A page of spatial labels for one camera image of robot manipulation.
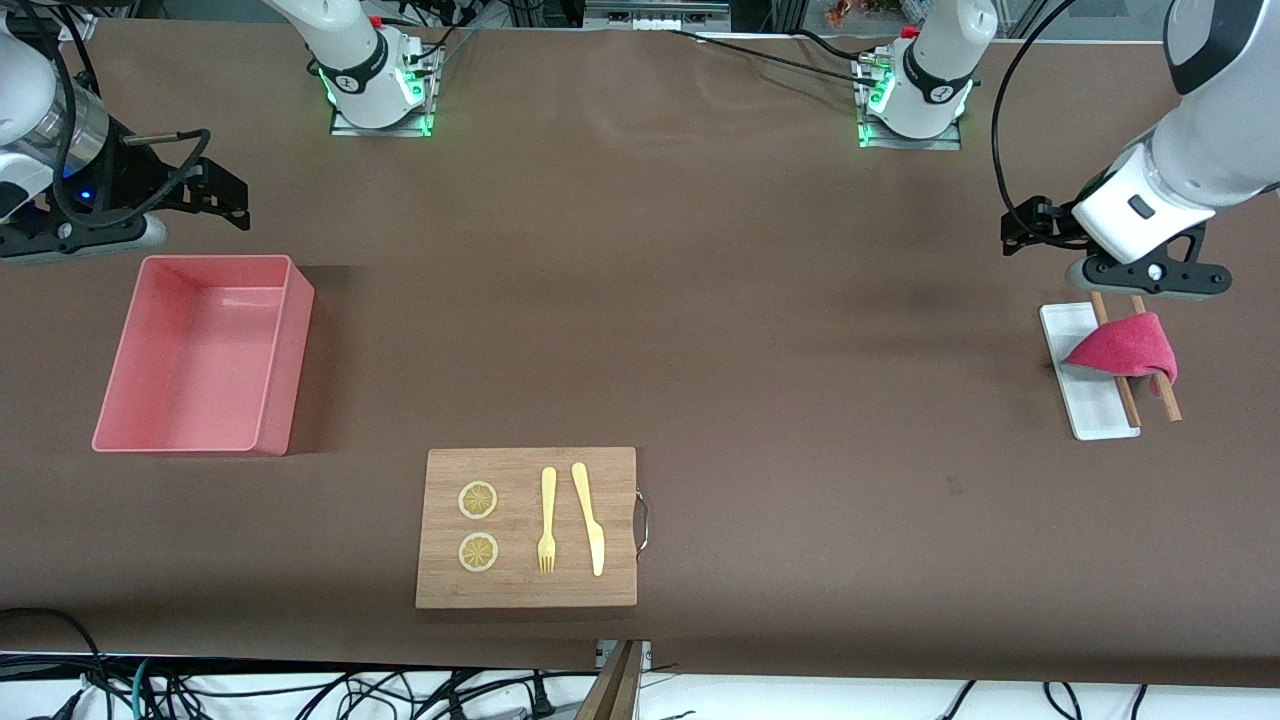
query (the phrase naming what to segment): wooden stick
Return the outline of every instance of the wooden stick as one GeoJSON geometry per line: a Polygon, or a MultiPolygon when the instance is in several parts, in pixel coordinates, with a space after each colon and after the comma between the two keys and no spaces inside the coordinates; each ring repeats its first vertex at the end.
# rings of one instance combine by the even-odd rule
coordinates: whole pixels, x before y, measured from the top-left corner
{"type": "MultiPolygon", "coordinates": [[[[1107,324],[1107,306],[1102,304],[1101,292],[1091,292],[1089,302],[1093,304],[1093,316],[1098,319],[1098,327],[1107,324]]],[[[1124,405],[1124,415],[1129,420],[1130,428],[1140,428],[1142,418],[1138,416],[1138,404],[1133,398],[1133,388],[1129,387],[1129,378],[1116,377],[1116,389],[1120,392],[1120,402],[1124,405]]]]}
{"type": "MultiPolygon", "coordinates": [[[[1133,304],[1135,314],[1147,311],[1147,304],[1142,301],[1142,297],[1130,295],[1129,301],[1133,304]]],[[[1156,370],[1156,387],[1160,388],[1160,400],[1165,404],[1165,415],[1169,416],[1169,421],[1180,423],[1183,411],[1178,407],[1178,398],[1174,396],[1174,383],[1169,380],[1169,375],[1164,370],[1156,370]]]]}

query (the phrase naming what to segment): red towel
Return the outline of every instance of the red towel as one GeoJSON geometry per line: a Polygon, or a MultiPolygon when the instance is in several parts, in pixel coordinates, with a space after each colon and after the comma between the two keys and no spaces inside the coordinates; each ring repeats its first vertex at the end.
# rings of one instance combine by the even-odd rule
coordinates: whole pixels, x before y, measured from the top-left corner
{"type": "MultiPolygon", "coordinates": [[[[1129,378],[1164,370],[1170,383],[1178,380],[1174,348],[1155,313],[1140,313],[1100,327],[1080,341],[1066,361],[1129,378]]],[[[1155,380],[1151,391],[1160,395],[1155,380]]]]}

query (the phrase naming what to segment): table surface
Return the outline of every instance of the table surface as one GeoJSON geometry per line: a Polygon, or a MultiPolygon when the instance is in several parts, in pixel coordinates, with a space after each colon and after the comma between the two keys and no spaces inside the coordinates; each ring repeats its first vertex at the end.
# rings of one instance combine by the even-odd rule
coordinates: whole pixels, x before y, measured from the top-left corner
{"type": "MultiPolygon", "coordinates": [[[[168,251],[285,252],[316,307],[289,456],[102,456],[141,256],[0,268],[4,605],[120,652],[581,666],[644,637],[687,671],[1280,676],[1275,199],[1211,227],[1230,293],[1151,302],[1187,421],[1148,396],[1140,439],[1080,443],[1037,318],[1080,300],[1074,258],[1000,256],[993,82],[964,151],[860,150],[838,81],[483,32],[435,137],[355,140],[289,27],[105,22],[91,51],[113,114],[209,127],[251,187],[251,232],[170,213],[168,251]],[[639,448],[639,605],[415,610],[428,450],[567,445],[639,448]]],[[[1175,101],[1158,46],[1037,49],[1014,196],[1074,195],[1175,101]]]]}

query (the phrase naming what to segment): lemon slice print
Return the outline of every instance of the lemon slice print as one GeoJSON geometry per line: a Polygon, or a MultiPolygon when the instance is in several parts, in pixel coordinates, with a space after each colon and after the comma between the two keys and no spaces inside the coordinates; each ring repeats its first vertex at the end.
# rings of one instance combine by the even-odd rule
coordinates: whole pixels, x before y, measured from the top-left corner
{"type": "Polygon", "coordinates": [[[472,573],[484,573],[498,561],[498,541],[489,533],[471,533],[458,546],[458,562],[472,573]]]}
{"type": "Polygon", "coordinates": [[[458,493],[458,510],[472,520],[488,518],[498,506],[498,491],[484,480],[467,483],[458,493]]]}

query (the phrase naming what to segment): pink plastic bin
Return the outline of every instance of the pink plastic bin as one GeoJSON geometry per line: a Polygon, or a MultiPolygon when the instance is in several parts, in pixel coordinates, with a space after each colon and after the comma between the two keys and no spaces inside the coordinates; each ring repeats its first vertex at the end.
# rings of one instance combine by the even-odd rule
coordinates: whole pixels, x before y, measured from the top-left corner
{"type": "Polygon", "coordinates": [[[314,297],[285,255],[142,260],[93,450],[284,455],[314,297]]]}

